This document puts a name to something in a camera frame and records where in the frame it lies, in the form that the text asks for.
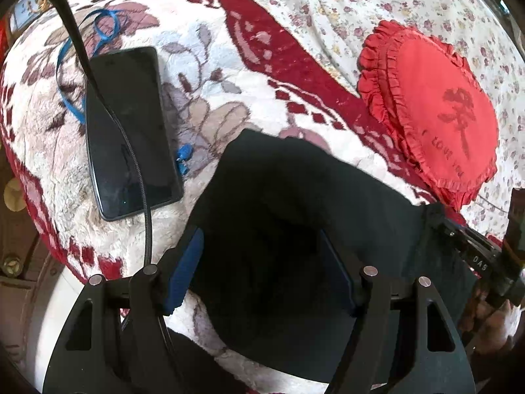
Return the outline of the person right hand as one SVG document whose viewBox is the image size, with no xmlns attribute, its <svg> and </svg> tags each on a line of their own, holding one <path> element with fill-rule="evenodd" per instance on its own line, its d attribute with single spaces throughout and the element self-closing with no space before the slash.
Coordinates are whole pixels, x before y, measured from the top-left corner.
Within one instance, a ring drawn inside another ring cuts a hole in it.
<svg viewBox="0 0 525 394">
<path fill-rule="evenodd" d="M 480 355 L 497 353 L 509 344 L 524 312 L 524 303 L 516 306 L 508 300 L 494 308 L 486 301 L 488 293 L 482 282 L 474 286 L 458 324 L 463 333 L 473 334 L 473 351 Z"/>
</svg>

